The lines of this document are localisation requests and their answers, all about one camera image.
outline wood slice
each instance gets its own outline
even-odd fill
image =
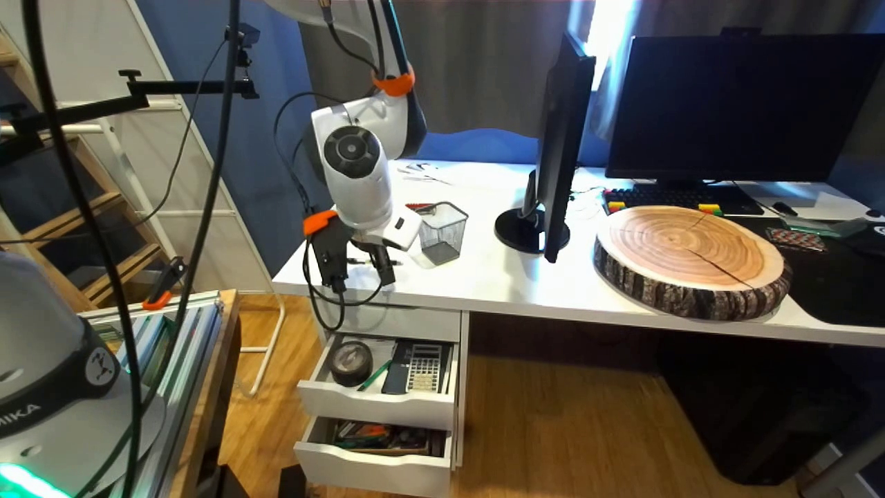
[[[728,217],[644,203],[607,217],[597,270],[629,296],[673,314],[742,320],[772,311],[792,270],[760,234]]]

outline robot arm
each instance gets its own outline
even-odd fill
[[[394,0],[268,0],[302,25],[331,25],[374,46],[376,93],[313,111],[316,148],[341,217],[356,231],[384,231],[394,217],[387,158],[417,152],[425,122],[414,100]]]

